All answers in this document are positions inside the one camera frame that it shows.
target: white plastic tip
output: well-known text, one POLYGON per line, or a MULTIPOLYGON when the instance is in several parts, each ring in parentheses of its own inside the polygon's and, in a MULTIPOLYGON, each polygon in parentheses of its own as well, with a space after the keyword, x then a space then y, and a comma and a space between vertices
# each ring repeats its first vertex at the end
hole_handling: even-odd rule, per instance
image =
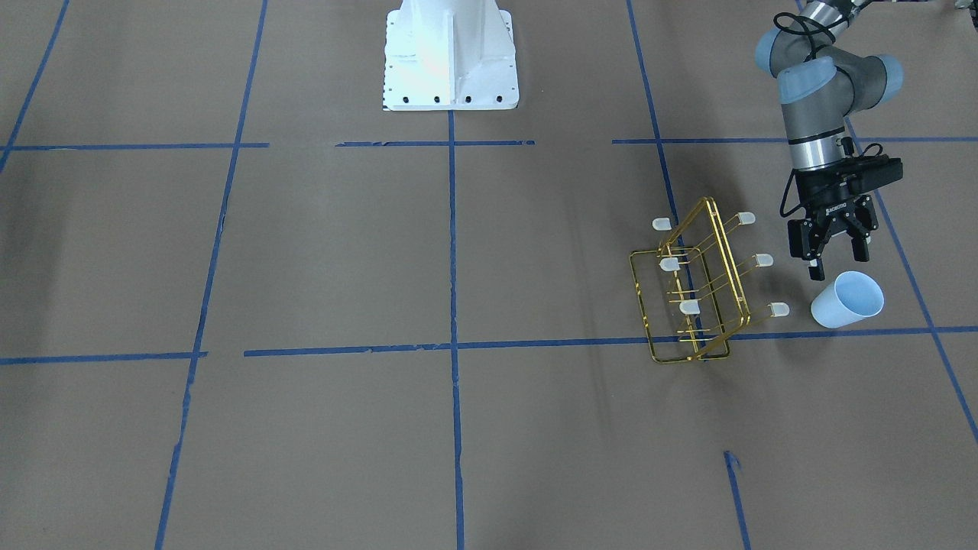
POLYGON ((770 254, 754 254, 754 261, 757 262, 758 267, 771 267, 775 264, 775 257, 770 254))
POLYGON ((772 317, 787 317, 791 313, 791 308, 783 301, 773 301, 768 304, 771 309, 772 317))
POLYGON ((667 217, 657 217, 652 220, 652 229, 656 231, 672 231, 672 220, 667 217))
POLYGON ((679 259, 677 257, 664 257, 659 261, 659 267, 663 271, 679 271, 679 259))
POLYGON ((679 302, 679 310, 685 315, 699 315, 699 300, 698 299, 684 299, 679 302))

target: light blue joint cover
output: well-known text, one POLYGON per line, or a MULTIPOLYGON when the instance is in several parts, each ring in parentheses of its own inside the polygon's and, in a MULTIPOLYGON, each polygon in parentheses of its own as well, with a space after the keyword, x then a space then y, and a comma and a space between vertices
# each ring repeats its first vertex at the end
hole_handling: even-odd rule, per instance
POLYGON ((764 36, 761 36, 761 41, 757 43, 757 48, 754 49, 754 63, 757 64, 757 68, 771 76, 774 76, 771 72, 771 54, 775 50, 775 40, 780 33, 781 31, 776 28, 765 32, 764 36))
POLYGON ((781 104, 789 105, 818 92, 835 78, 832 58, 818 58, 789 67, 778 74, 781 104))
POLYGON ((893 56, 883 54, 875 57, 883 62, 883 66, 886 68, 886 89, 883 90, 883 98, 876 104, 879 105, 893 99, 900 88, 904 87, 904 66, 900 65, 897 58, 893 56))

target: floor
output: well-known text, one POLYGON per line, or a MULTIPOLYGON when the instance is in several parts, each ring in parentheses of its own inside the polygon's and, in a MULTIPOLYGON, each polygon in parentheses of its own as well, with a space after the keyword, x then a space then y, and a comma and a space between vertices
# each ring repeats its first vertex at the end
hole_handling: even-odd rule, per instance
POLYGON ((827 331, 752 56, 793 2, 502 1, 520 107, 458 114, 380 109, 396 4, 0 6, 0 547, 978 548, 966 11, 840 42, 907 70, 852 118, 906 178, 827 331), (657 365, 628 254, 707 194, 793 313, 657 365))

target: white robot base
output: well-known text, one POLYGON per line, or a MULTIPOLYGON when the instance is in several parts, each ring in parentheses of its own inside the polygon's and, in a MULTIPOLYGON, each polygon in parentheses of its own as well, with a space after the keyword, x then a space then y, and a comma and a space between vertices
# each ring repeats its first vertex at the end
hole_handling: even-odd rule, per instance
POLYGON ((519 103, 512 16, 495 0, 404 0, 387 15, 386 111, 496 111, 519 103))

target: grid line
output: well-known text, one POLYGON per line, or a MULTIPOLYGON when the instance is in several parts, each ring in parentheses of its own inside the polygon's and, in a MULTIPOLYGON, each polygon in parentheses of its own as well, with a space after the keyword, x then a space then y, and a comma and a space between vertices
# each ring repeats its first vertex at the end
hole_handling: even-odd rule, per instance
POLYGON ((455 201, 455 112, 448 112, 449 280, 451 282, 452 427, 455 440, 455 536, 458 550, 466 547, 466 511, 462 480, 462 404, 459 395, 458 235, 455 201))
POLYGON ((645 87, 645 102, 648 103, 648 115, 652 120, 652 133, 655 135, 653 140, 655 148, 659 153, 659 166, 662 168, 662 179, 666 185, 666 196, 669 199, 669 210, 672 212, 673 219, 679 223, 679 211, 676 209, 676 198, 673 195, 672 180, 669 177, 669 166, 666 164, 666 152, 662 146, 662 134, 659 131, 659 118, 655 114, 655 101, 652 99, 652 87, 648 82, 648 71, 645 70, 645 55, 642 53, 642 41, 639 39, 639 26, 635 22, 635 8, 632 0, 625 0, 628 7, 628 20, 632 27, 632 39, 635 41, 635 52, 639 56, 639 70, 642 73, 642 84, 645 87))
POLYGON ((736 481, 736 473, 740 470, 740 461, 730 451, 724 451, 724 462, 727 463, 727 479, 731 484, 733 508, 736 510, 736 522, 740 527, 740 540, 743 550, 750 550, 750 534, 747 532, 747 520, 743 515, 743 502, 740 500, 740 487, 736 481))
POLYGON ((484 141, 344 141, 336 147, 520 147, 536 145, 527 140, 484 140, 484 141))
MULTIPOLYGON (((978 136, 884 136, 864 138, 865 141, 879 143, 978 143, 978 136)), ((722 143, 787 143, 781 137, 735 137, 735 138, 622 138, 612 139, 612 145, 656 145, 664 144, 722 144, 722 143)))
MULTIPOLYGON (((268 12, 268 0, 262 0, 261 12, 258 16, 258 29, 254 35, 254 45, 251 50, 251 63, 248 66, 247 79, 244 83, 244 96, 242 97, 241 111, 238 115, 238 129, 235 132, 234 147, 231 150, 231 161, 228 166, 228 177, 224 184, 224 195, 221 199, 221 209, 217 218, 217 229, 214 233, 214 246, 210 254, 210 263, 207 268, 207 280, 203 288, 203 300, 200 304, 200 322, 198 323, 197 335, 194 339, 194 353, 200 353, 203 342, 203 331, 207 323, 207 308, 210 304, 210 295, 214 286, 214 275, 217 271, 217 259, 221 249, 221 238, 224 235, 224 218, 228 212, 228 202, 231 198, 231 188, 234 185, 235 171, 238 167, 238 154, 241 150, 242 136, 245 133, 245 119, 247 117, 248 102, 251 97, 251 84, 254 81, 255 68, 258 65, 258 53, 261 50, 261 35, 265 27, 265 15, 268 12)), ((190 414, 191 386, 197 375, 199 357, 195 355, 190 360, 190 367, 187 370, 187 384, 184 387, 183 410, 180 417, 180 435, 176 445, 173 446, 173 455, 170 459, 169 476, 166 480, 166 491, 163 496, 162 508, 159 512, 159 525, 156 529, 156 550, 162 550, 163 541, 166 536, 166 525, 169 520, 170 504, 173 500, 173 490, 176 485, 177 471, 180 466, 180 454, 183 450, 184 434, 187 431, 187 420, 190 414)))
POLYGON ((111 363, 116 361, 153 361, 193 359, 206 357, 206 351, 178 351, 169 353, 113 353, 105 355, 48 355, 39 357, 0 357, 0 366, 51 365, 68 363, 111 363))
POLYGON ((4 147, 3 156, 0 157, 0 173, 7 166, 7 159, 10 158, 14 144, 17 143, 17 136, 21 133, 23 119, 27 116, 27 109, 30 108, 30 102, 34 99, 34 92, 37 91, 37 85, 40 84, 41 76, 44 75, 44 69, 48 66, 48 60, 51 59, 51 52, 55 49, 55 42, 58 41, 58 35, 61 33, 62 23, 65 22, 65 15, 67 14, 67 7, 70 1, 65 0, 62 4, 61 11, 58 13, 58 20, 55 22, 55 28, 51 32, 51 38, 48 40, 48 47, 45 48, 44 56, 41 58, 41 64, 37 67, 37 72, 34 74, 34 79, 30 82, 30 87, 27 88, 27 97, 23 99, 21 112, 17 115, 17 121, 14 122, 14 129, 10 133, 10 138, 7 139, 7 146, 4 147))
POLYGON ((161 149, 268 149, 268 142, 235 143, 100 143, 78 145, 16 145, 9 151, 145 151, 161 149))
MULTIPOLYGON (((968 334, 978 333, 978 326, 959 327, 912 327, 903 329, 857 329, 835 331, 799 331, 784 333, 740 333, 733 335, 731 340, 766 341, 766 340, 804 340, 820 338, 864 338, 883 336, 912 336, 929 335, 932 331, 938 334, 968 334)), ((678 341, 678 337, 654 337, 656 344, 669 344, 678 341)), ((647 344, 646 337, 622 338, 576 338, 552 340, 500 340, 483 342, 458 342, 458 349, 510 349, 519 347, 573 347, 585 345, 634 345, 647 344)), ((296 355, 344 355, 355 353, 398 353, 411 351, 440 351, 451 349, 452 343, 431 344, 394 344, 394 345, 344 345, 335 347, 284 347, 248 349, 244 357, 288 357, 296 355)))
MULTIPOLYGON (((857 150, 862 151, 863 146, 860 143, 860 138, 856 134, 856 128, 853 126, 852 120, 850 120, 848 116, 846 117, 846 125, 849 127, 849 133, 852 135, 853 142, 856 144, 857 150)), ((900 236, 897 235, 897 228, 893 224, 893 220, 890 217, 890 211, 887 209, 886 203, 883 201, 883 195, 880 193, 880 190, 877 189, 873 191, 873 194, 876 197, 876 203, 879 204, 879 212, 882 214, 883 220, 886 222, 886 226, 890 230, 890 237, 893 239, 893 244, 896 245, 897 254, 900 256, 900 261, 903 263, 904 270, 907 272, 907 278, 910 280, 911 287, 913 288, 913 294, 916 296, 917 304, 920 306, 920 312, 923 313, 923 318, 927 323, 930 336, 934 341, 934 345, 937 347, 938 354, 941 356, 941 362, 944 363, 944 370, 947 373, 948 380, 951 382, 951 386, 955 391, 957 402, 961 407, 961 412, 964 414, 964 419, 968 424, 968 428, 971 430, 971 436, 974 438, 975 443, 978 443, 978 426, 975 425, 975 418, 971 413, 971 407, 968 406, 968 400, 964 397, 964 391, 961 389, 961 384, 957 381, 955 368, 951 364, 951 359, 948 357, 948 354, 944 349, 944 343, 941 342, 941 336, 934 326, 934 320, 930 316, 930 308, 927 307, 927 302, 923 298, 923 292, 920 290, 920 286, 917 284, 916 276, 913 275, 910 260, 907 258, 906 251, 904 251, 904 246, 900 241, 900 236)))

